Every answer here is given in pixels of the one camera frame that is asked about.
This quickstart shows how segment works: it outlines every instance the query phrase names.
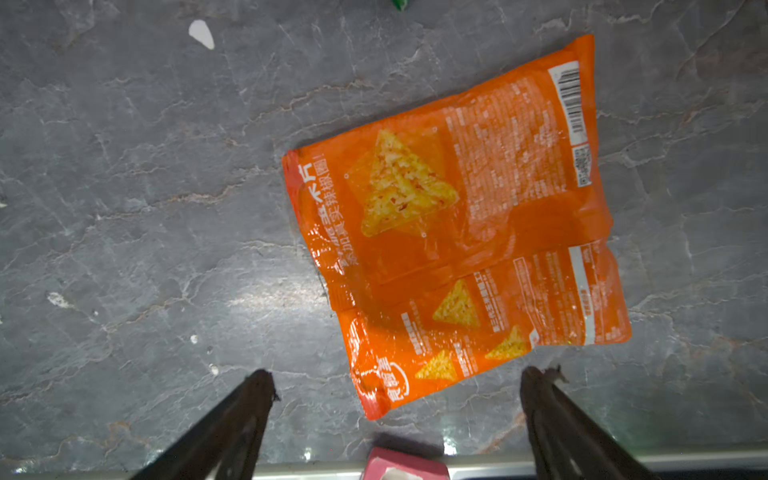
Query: tortilla chip image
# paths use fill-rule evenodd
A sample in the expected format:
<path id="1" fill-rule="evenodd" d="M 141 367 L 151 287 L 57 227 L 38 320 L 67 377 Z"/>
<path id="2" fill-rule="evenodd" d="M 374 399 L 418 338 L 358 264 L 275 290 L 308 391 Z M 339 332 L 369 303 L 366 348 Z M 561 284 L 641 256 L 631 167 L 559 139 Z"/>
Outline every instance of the tortilla chip image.
<path id="1" fill-rule="evenodd" d="M 397 136 L 380 130 L 371 170 L 361 231 L 373 237 L 422 215 L 448 208 L 458 192 Z"/>
<path id="2" fill-rule="evenodd" d="M 489 360 L 512 360 L 526 353 L 528 353 L 528 343 L 522 338 L 520 329 L 515 325 L 509 333 L 509 337 L 485 355 L 485 358 Z"/>
<path id="3" fill-rule="evenodd" d="M 441 350 L 416 373 L 416 378 L 421 380 L 456 380 L 456 369 L 451 361 L 451 353 L 448 350 Z"/>
<path id="4" fill-rule="evenodd" d="M 469 297 L 469 288 L 462 279 L 456 282 L 445 299 L 442 301 L 432 319 L 436 322 L 454 323 L 466 327 L 479 326 L 475 305 Z"/>

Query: orange snack bag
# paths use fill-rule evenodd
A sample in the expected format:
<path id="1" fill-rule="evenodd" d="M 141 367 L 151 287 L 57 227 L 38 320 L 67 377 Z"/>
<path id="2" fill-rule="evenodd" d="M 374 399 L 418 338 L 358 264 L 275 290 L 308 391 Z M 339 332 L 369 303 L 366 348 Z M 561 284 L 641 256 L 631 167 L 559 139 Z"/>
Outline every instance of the orange snack bag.
<path id="1" fill-rule="evenodd" d="M 537 345 L 631 337 L 597 151 L 585 36 L 284 157 L 369 419 Z"/>

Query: gray marble surface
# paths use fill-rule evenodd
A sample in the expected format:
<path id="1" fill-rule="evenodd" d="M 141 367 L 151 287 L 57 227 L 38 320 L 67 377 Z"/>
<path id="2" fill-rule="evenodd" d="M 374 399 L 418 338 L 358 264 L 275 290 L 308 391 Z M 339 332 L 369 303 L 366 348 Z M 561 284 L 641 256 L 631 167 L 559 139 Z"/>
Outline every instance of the gray marble surface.
<path id="1" fill-rule="evenodd" d="M 258 367 L 283 397 L 265 462 L 361 459 L 387 435 L 526 449 L 519 374 L 550 362 L 630 448 L 765 441 L 767 18 L 757 0 L 2 2 L 0 470 L 140 468 Z M 634 338 L 539 349 L 368 422 L 282 154 L 585 32 Z"/>

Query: white sticker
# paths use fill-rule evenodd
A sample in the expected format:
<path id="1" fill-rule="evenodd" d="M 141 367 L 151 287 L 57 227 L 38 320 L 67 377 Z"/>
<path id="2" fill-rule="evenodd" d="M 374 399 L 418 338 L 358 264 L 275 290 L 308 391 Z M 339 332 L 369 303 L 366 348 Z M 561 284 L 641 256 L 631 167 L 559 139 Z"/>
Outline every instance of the white sticker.
<path id="1" fill-rule="evenodd" d="M 589 290 L 587 271 L 584 269 L 584 258 L 581 255 L 581 247 L 569 247 L 571 265 L 574 269 L 574 280 L 578 288 L 581 315 L 584 319 L 584 344 L 594 345 L 594 309 L 592 308 L 592 295 Z"/>
<path id="2" fill-rule="evenodd" d="M 531 341 L 531 348 L 537 347 L 538 343 L 541 342 L 541 337 L 538 335 L 536 329 L 531 331 L 531 335 L 528 336 L 528 340 Z"/>

